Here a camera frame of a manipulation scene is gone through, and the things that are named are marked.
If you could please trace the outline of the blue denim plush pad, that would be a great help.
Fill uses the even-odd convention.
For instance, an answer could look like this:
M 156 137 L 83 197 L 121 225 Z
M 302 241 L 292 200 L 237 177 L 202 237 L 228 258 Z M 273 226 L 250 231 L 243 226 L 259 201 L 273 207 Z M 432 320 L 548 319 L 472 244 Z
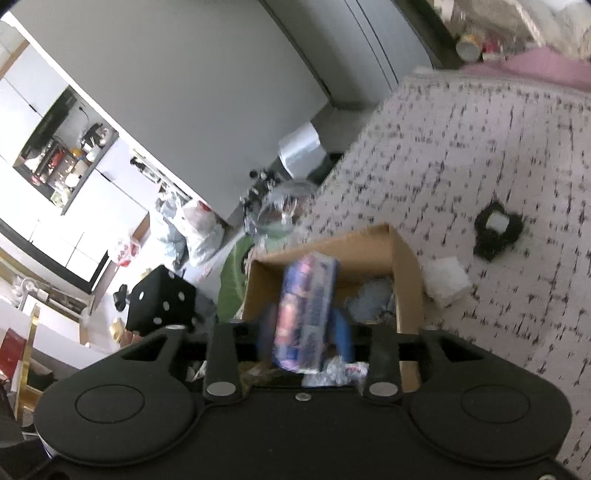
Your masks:
M 390 278 L 363 283 L 355 295 L 345 301 L 349 316 L 362 324 L 390 323 L 396 319 L 396 296 Z

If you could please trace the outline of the colorful blue pink pouch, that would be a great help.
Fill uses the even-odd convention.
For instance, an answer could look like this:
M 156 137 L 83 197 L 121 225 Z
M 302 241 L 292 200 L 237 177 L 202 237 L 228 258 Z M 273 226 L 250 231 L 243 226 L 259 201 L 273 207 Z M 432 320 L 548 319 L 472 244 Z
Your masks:
M 311 252 L 287 267 L 277 309 L 273 358 L 298 374 L 321 370 L 339 261 Z

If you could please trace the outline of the black white small plush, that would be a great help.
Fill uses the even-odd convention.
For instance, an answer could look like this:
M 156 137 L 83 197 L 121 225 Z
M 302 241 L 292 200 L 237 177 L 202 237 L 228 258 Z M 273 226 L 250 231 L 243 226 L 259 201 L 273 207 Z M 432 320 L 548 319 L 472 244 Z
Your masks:
M 474 228 L 474 255 L 492 261 L 517 242 L 523 232 L 524 221 L 521 215 L 508 212 L 501 202 L 494 200 L 477 215 Z

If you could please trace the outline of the fluffy blue plush toy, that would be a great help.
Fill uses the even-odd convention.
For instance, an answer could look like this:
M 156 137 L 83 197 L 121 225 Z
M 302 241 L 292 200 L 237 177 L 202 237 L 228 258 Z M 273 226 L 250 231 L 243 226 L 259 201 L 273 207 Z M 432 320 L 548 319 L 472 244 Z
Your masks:
M 322 371 L 305 374 L 301 385 L 307 388 L 321 387 L 363 387 L 369 372 L 367 362 L 346 362 L 342 356 L 335 356 L 325 362 Z

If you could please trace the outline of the green leaf cartoon rug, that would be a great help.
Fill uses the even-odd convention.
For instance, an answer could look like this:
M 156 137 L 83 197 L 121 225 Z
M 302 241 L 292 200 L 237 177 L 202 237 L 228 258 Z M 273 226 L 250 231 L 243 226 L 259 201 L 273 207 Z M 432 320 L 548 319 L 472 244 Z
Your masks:
M 256 242 L 252 236 L 243 235 L 236 241 L 224 261 L 217 298 L 217 318 L 221 323 L 235 319 L 245 302 L 250 252 L 254 246 Z

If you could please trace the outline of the black dice cushion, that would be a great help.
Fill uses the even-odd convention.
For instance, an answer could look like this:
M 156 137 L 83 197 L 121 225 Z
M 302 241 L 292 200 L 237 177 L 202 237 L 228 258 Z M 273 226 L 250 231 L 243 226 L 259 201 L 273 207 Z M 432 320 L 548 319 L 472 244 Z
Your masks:
M 202 331 L 216 322 L 213 301 L 164 265 L 152 270 L 129 295 L 126 330 L 140 337 L 170 325 Z

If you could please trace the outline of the brown cardboard box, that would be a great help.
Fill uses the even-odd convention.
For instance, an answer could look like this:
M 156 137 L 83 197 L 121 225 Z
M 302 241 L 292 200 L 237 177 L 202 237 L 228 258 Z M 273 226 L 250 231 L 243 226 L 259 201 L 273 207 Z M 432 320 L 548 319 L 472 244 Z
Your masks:
M 264 308 L 280 301 L 287 267 L 310 254 L 337 260 L 334 299 L 344 302 L 368 280 L 388 277 L 394 282 L 394 328 L 416 334 L 425 322 L 423 282 L 415 254 L 388 224 L 349 232 L 330 239 L 278 251 L 250 264 L 242 320 L 252 323 Z

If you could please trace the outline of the white plastic bag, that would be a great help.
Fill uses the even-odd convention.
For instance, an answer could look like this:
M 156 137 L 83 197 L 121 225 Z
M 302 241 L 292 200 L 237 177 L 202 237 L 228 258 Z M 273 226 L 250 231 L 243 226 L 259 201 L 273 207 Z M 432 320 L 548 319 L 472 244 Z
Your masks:
M 204 202 L 192 199 L 183 208 L 186 246 L 191 265 L 207 262 L 221 248 L 224 227 Z

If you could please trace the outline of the clear crumpled plastic bag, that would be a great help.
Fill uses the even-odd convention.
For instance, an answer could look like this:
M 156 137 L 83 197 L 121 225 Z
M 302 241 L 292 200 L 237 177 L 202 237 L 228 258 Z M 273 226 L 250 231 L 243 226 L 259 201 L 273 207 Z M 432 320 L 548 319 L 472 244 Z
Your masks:
M 273 239 L 290 235 L 317 190 L 318 186 L 308 180 L 290 180 L 274 187 L 263 197 L 253 217 L 253 233 Z

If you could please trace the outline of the spray bottle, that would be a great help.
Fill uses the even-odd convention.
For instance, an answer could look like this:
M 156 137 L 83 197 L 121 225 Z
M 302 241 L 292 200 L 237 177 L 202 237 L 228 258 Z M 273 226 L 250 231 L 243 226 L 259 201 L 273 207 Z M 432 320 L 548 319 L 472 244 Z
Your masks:
M 152 182 L 157 182 L 158 181 L 158 177 L 152 171 L 152 169 L 149 166 L 147 166 L 145 163 L 143 163 L 141 161 L 138 161 L 136 157 L 132 157 L 129 160 L 129 164 L 131 166 L 135 167 L 142 175 L 144 175 L 150 181 L 152 181 Z

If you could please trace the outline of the white black patterned bedspread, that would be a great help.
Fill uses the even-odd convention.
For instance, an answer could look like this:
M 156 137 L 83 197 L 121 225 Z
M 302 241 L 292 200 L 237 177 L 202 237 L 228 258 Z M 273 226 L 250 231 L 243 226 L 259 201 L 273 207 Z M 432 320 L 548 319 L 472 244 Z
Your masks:
M 568 397 L 560 461 L 590 475 L 590 97 L 521 79 L 421 72 L 370 118 L 297 226 L 308 243 L 394 226 L 474 289 L 430 323 Z

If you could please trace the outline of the leaning brown board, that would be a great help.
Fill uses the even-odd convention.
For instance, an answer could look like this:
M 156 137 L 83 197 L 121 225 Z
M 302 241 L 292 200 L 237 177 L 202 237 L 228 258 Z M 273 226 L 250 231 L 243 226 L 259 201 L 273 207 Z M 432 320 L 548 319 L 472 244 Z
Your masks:
M 436 68 L 458 70 L 464 62 L 456 51 L 456 42 L 426 0 L 396 0 L 402 15 L 417 34 Z

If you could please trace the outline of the paper cup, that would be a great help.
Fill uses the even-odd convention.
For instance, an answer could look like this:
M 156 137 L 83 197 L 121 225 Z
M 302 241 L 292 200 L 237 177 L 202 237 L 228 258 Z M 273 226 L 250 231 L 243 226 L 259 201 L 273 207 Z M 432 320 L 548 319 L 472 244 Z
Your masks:
M 461 60 L 467 63 L 477 62 L 484 48 L 484 38 L 480 33 L 464 33 L 456 44 L 456 52 Z

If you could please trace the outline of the pink pillow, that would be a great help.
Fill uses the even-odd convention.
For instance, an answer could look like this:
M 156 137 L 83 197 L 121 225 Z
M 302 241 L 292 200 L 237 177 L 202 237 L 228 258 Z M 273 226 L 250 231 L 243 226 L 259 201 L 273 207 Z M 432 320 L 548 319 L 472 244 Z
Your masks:
M 590 92 L 590 62 L 570 59 L 539 47 L 506 60 L 464 65 L 463 73 L 489 77 L 519 77 Z

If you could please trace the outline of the white plastic bags pile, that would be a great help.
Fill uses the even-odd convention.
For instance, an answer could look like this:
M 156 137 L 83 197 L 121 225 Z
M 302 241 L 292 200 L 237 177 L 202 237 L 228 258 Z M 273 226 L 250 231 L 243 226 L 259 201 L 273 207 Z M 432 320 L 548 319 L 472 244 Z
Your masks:
M 457 1 L 468 18 L 572 59 L 590 58 L 589 1 Z

